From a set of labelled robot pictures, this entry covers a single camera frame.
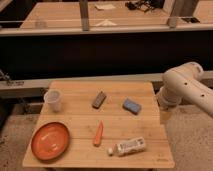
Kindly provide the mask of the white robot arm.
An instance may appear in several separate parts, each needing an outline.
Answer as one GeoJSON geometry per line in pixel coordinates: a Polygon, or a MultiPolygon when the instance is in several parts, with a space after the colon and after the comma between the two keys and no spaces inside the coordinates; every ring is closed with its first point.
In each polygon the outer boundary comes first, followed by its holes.
{"type": "Polygon", "coordinates": [[[163,86],[156,94],[163,110],[178,106],[183,99],[198,106],[213,118],[213,90],[200,82],[204,70],[196,62],[187,62],[162,75],[163,86]]]}

